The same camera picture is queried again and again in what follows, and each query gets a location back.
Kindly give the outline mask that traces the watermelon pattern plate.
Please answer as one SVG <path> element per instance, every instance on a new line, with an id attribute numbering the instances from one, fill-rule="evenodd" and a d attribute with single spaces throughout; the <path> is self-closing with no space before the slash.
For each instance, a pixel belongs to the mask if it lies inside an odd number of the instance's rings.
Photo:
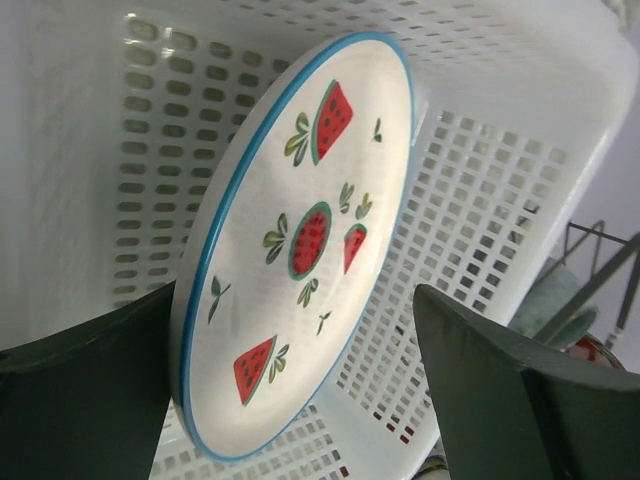
<path id="1" fill-rule="evenodd" d="M 398 44 L 328 40 L 269 87 L 202 198 L 169 323 L 171 396 L 206 457 L 282 433 L 337 363 L 381 271 L 415 129 Z"/>

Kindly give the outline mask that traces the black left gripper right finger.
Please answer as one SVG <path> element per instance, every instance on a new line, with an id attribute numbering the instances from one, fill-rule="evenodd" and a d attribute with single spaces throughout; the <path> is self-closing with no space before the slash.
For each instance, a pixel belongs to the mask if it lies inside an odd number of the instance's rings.
<path id="1" fill-rule="evenodd" d="M 637 374 L 555 351 L 429 285 L 413 317 L 451 478 L 638 478 Z"/>

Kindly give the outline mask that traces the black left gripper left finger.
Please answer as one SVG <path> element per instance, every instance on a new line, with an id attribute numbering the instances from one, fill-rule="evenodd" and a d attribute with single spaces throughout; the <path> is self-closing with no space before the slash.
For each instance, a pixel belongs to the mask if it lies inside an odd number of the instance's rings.
<path id="1" fill-rule="evenodd" d="M 148 478 L 170 400 L 173 292 L 2 351 L 2 478 Z"/>

